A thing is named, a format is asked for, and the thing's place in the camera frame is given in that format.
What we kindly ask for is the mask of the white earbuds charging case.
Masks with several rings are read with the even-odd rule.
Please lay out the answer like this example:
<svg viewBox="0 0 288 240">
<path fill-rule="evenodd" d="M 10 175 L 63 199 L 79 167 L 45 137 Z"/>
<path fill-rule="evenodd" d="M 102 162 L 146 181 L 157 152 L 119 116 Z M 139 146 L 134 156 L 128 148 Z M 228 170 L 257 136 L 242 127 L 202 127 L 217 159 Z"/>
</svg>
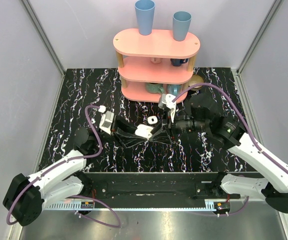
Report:
<svg viewBox="0 0 288 240">
<path fill-rule="evenodd" d="M 158 122 L 158 118 L 156 116 L 150 116 L 147 118 L 147 122 L 150 125 L 154 125 Z"/>
</svg>

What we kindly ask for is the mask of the white oval pebble case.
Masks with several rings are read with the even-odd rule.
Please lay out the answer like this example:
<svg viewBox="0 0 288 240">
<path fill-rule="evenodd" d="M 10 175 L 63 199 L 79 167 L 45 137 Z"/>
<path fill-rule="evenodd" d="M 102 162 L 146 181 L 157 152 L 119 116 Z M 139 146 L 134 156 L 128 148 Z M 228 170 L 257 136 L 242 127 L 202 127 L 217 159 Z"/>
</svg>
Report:
<svg viewBox="0 0 288 240">
<path fill-rule="evenodd" d="M 135 135 L 149 139 L 152 136 L 152 133 L 151 133 L 152 130 L 153 130 L 153 127 L 140 124 L 137 126 L 137 129 L 135 130 Z"/>
</svg>

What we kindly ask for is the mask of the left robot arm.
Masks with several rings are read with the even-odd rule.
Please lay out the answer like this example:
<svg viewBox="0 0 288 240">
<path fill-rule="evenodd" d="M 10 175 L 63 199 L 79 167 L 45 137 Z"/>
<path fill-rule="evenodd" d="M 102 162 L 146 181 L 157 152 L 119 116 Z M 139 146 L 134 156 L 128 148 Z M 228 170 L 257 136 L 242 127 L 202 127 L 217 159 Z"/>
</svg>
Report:
<svg viewBox="0 0 288 240">
<path fill-rule="evenodd" d="M 8 210 L 7 224 L 27 226 L 52 204 L 70 198 L 85 199 L 84 206 L 75 211 L 86 214 L 94 205 L 97 192 L 83 170 L 102 149 L 95 127 L 92 124 L 89 128 L 80 127 L 74 133 L 74 149 L 61 160 L 29 176 L 16 175 L 2 202 Z"/>
</svg>

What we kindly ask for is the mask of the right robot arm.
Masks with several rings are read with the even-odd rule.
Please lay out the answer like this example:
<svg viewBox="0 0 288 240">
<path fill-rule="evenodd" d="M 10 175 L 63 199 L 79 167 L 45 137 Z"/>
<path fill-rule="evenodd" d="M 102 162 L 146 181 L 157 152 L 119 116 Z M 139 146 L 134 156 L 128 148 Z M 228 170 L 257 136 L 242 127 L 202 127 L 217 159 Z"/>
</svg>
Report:
<svg viewBox="0 0 288 240">
<path fill-rule="evenodd" d="M 205 133 L 207 139 L 241 157 L 262 175 L 251 178 L 221 172 L 211 183 L 214 197 L 238 194 L 263 199 L 275 210 L 288 214 L 288 165 L 254 138 L 244 119 L 220 116 L 213 103 L 201 104 L 195 97 L 190 100 L 190 112 L 175 116 L 174 99 L 171 94 L 161 96 L 159 107 L 166 115 L 161 120 L 148 118 L 148 123 L 154 125 L 149 140 L 169 144 L 180 134 Z"/>
</svg>

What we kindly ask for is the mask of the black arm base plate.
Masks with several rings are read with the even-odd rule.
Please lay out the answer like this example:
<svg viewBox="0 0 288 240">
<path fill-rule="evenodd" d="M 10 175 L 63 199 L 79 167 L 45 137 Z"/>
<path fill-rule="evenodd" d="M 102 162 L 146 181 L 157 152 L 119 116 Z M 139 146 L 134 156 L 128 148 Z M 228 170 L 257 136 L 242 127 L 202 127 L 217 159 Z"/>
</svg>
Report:
<svg viewBox="0 0 288 240">
<path fill-rule="evenodd" d="M 220 188 L 222 172 L 91 172 L 77 173 L 85 184 L 85 195 L 105 199 L 115 196 L 181 196 L 190 199 L 238 199 L 239 194 Z"/>
</svg>

